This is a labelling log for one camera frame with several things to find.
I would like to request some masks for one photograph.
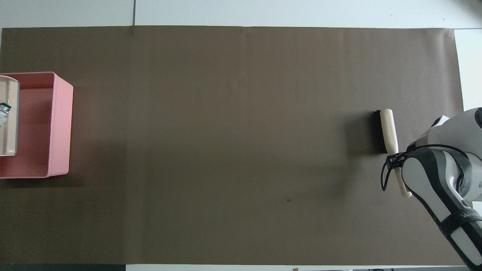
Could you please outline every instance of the pink box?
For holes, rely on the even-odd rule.
[[[17,154],[0,157],[0,178],[68,172],[74,88],[53,72],[4,73],[20,82]]]

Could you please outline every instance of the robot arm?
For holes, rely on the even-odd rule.
[[[482,201],[481,158],[482,108],[450,119],[441,116],[406,152],[387,158],[389,171],[402,168],[399,182],[423,204],[471,270],[482,270],[482,216],[466,202]]]
[[[471,153],[467,156],[436,148],[420,148],[405,160],[402,177],[465,264],[471,270],[482,270],[482,217],[467,205],[470,198],[464,199],[456,190],[457,183],[459,187],[467,184],[467,180],[462,180],[463,176],[472,175],[482,180],[479,172],[482,162]],[[472,167],[462,171],[459,165],[464,160]],[[472,185],[477,187],[471,189],[480,190],[476,182]]]

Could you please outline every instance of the brown paper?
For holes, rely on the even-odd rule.
[[[74,85],[70,172],[0,182],[2,263],[461,265],[395,179],[462,111],[448,29],[4,29],[1,72]]]

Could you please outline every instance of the black cable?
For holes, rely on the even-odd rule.
[[[135,26],[135,2],[136,0],[134,0],[134,4],[132,8],[132,26]]]
[[[413,152],[414,150],[420,149],[420,148],[428,148],[428,147],[440,147],[440,148],[446,148],[446,149],[453,149],[457,152],[460,152],[465,158],[468,158],[467,154],[465,152],[463,152],[461,149],[453,147],[453,146],[449,146],[449,145],[444,145],[444,144],[422,145],[422,146],[418,146],[418,147],[415,147],[415,148],[408,149],[407,151],[404,151],[404,152],[399,152],[399,153],[396,153],[396,154],[393,154],[393,155],[389,155],[389,156],[387,156],[387,159],[385,160],[385,163],[382,166],[382,173],[380,175],[380,184],[382,186],[382,191],[385,191],[387,189],[388,177],[390,176],[390,172],[392,171],[392,169],[397,168],[397,167],[402,167],[403,163],[405,162],[406,157],[409,156],[410,153]],[[384,182],[383,181],[383,173],[385,172],[386,167],[388,169],[388,172],[387,172],[387,175],[385,176],[385,182]]]

